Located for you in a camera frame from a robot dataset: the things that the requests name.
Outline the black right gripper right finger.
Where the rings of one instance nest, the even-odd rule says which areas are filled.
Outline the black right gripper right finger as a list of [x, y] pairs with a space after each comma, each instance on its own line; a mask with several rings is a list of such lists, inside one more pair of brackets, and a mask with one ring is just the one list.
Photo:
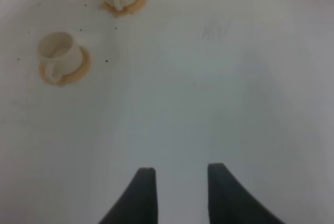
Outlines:
[[210, 223], [282, 223], [222, 163], [208, 165]]

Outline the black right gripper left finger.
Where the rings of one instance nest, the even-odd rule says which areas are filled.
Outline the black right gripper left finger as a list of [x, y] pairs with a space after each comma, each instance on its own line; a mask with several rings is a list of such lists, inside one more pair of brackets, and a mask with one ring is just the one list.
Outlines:
[[158, 223], [158, 193], [154, 168], [140, 168], [101, 224]]

